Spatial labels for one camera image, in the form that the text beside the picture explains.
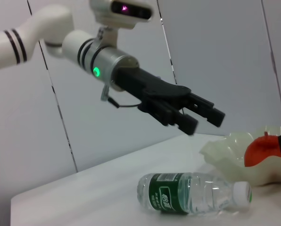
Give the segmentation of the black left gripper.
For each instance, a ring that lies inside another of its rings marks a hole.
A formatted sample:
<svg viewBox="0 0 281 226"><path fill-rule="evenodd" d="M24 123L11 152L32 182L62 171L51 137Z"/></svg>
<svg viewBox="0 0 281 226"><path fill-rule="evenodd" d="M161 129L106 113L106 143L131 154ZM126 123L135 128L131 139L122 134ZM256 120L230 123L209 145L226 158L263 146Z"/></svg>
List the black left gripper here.
<svg viewBox="0 0 281 226"><path fill-rule="evenodd" d="M178 126L189 136L194 134L198 121L174 106L187 108L218 128L225 117L225 113L214 108L214 103L191 93L189 88L168 83L141 68L117 69L115 84L141 101L140 111L163 126Z"/></svg>

